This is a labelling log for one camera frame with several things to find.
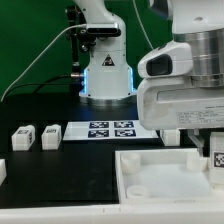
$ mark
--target black table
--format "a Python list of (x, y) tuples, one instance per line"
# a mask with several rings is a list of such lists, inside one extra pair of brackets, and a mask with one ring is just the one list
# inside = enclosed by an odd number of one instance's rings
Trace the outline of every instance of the black table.
[[(52, 124), (64, 134), (68, 121), (137, 119), (135, 104), (106, 109), (65, 93), (7, 98), (0, 104), (0, 159), (7, 166), (0, 209), (119, 203), (115, 151), (164, 148), (160, 139), (63, 141), (57, 151), (42, 151), (41, 134)], [(35, 126), (36, 140), (28, 152), (13, 152), (11, 135), (25, 125)], [(182, 147), (189, 144), (182, 136)]]

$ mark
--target white tray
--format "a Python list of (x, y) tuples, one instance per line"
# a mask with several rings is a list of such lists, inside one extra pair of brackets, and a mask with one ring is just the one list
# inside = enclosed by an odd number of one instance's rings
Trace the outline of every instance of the white tray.
[[(116, 152), (120, 203), (224, 202), (224, 191), (215, 191), (210, 187), (209, 166), (205, 171), (200, 172), (190, 171), (187, 168), (187, 156), (196, 151), (197, 149), (169, 149)], [(140, 155), (141, 167), (137, 173), (122, 172), (123, 153)], [(148, 189), (149, 196), (127, 197), (127, 189), (134, 185)]]

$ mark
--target black cable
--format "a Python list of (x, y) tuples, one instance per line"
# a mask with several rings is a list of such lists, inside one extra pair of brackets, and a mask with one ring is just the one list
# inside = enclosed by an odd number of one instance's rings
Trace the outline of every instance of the black cable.
[(57, 81), (59, 79), (66, 79), (66, 78), (71, 78), (70, 75), (60, 75), (60, 76), (56, 76), (56, 77), (53, 77), (53, 78), (50, 78), (48, 79), (47, 81), (45, 81), (44, 83), (40, 84), (40, 86), (38, 86), (34, 91), (33, 93), (37, 93), (40, 89), (42, 89), (45, 84), (47, 83), (50, 83), (50, 82), (54, 82), (54, 81)]
[(7, 96), (9, 95), (9, 93), (11, 93), (12, 91), (18, 89), (18, 88), (21, 88), (21, 87), (25, 87), (25, 86), (69, 86), (69, 84), (53, 84), (53, 83), (27, 83), (27, 84), (22, 84), (22, 85), (18, 85), (18, 86), (15, 86), (13, 87), (12, 89), (9, 89), (9, 91), (6, 93), (4, 99), (7, 98)]

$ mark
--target white box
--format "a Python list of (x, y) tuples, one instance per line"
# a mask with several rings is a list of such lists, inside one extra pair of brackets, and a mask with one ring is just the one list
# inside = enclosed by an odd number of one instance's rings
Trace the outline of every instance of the white box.
[(179, 130), (160, 130), (160, 137), (165, 146), (179, 146), (180, 145), (180, 131)]
[(13, 151), (28, 151), (35, 140), (35, 128), (32, 125), (20, 127), (12, 135)]
[[(128, 152), (136, 153), (141, 157), (141, 168), (137, 173), (127, 174), (126, 170), (122, 171), (122, 154)], [(184, 202), (192, 203), (194, 206), (195, 202), (224, 202), (224, 190), (217, 193), (211, 187), (210, 170), (208, 167), (204, 167), (206, 159), (194, 160), (202, 162), (203, 169), (189, 169), (187, 163), (192, 158), (189, 155), (196, 153), (197, 149), (116, 152), (116, 175), (120, 203), (175, 204)], [(142, 192), (141, 190), (136, 191), (136, 195), (139, 197), (127, 197), (127, 190), (135, 185), (141, 186), (143, 189)], [(143, 191), (149, 192), (150, 196), (144, 198)]]
[(61, 138), (62, 137), (60, 125), (55, 124), (52, 126), (47, 126), (41, 136), (43, 150), (58, 149), (61, 142)]

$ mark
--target white cube with marker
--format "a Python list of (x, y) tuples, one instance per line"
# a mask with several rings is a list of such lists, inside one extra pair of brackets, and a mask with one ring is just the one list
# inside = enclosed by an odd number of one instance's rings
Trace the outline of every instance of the white cube with marker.
[(44, 133), (41, 136), (43, 150), (55, 150), (58, 149), (61, 142), (61, 126), (52, 125), (47, 126)]
[(20, 127), (12, 135), (13, 151), (28, 151), (35, 140), (35, 128), (32, 125)]

